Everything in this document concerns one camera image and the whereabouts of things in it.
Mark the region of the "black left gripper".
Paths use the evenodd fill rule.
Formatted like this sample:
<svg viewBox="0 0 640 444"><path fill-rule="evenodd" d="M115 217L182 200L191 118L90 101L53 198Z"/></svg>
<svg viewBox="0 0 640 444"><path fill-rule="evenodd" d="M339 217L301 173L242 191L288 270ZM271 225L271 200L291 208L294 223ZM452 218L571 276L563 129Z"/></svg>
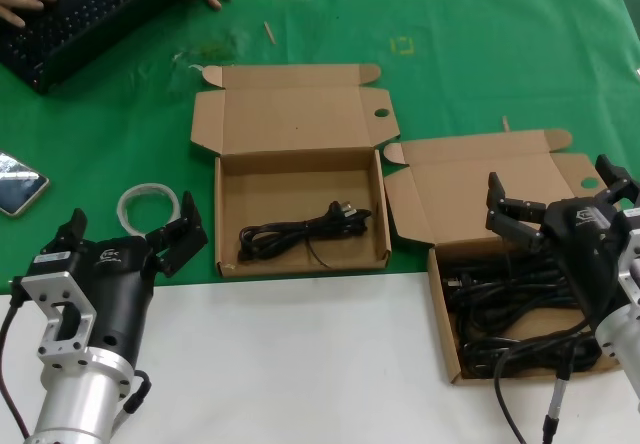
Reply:
<svg viewBox="0 0 640 444"><path fill-rule="evenodd" d="M87 227L76 208L53 240L54 252L76 252ZM138 360L157 273L172 277L208 244L193 196L183 193L179 216L142 237L88 242L79 286L96 311L89 345Z"/></svg>

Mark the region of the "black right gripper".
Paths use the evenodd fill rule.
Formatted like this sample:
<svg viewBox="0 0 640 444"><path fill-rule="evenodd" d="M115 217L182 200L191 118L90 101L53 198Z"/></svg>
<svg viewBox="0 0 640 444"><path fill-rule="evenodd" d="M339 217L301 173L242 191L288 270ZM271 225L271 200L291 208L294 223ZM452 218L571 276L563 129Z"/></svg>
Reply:
<svg viewBox="0 0 640 444"><path fill-rule="evenodd" d="M623 239L610 232L617 209L627 199L639 206L639 182L600 154L595 170L605 189L594 197L549 204L508 198L496 172L488 177L486 229L530 252L545 238L584 317L600 323L628 300L619 289L618 259ZM542 232L531 224L542 224Z"/></svg>

